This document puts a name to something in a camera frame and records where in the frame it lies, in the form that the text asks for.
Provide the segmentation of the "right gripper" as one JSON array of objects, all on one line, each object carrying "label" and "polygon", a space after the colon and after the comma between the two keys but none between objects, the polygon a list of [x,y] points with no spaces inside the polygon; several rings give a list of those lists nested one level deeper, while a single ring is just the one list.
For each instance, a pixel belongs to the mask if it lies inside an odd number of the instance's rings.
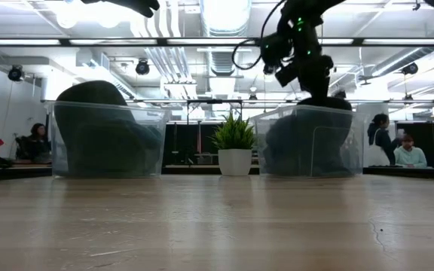
[{"label": "right gripper", "polygon": [[328,96],[330,70],[334,68],[330,56],[291,56],[283,60],[275,78],[282,87],[297,80],[301,87],[309,87],[311,96],[324,99]]}]

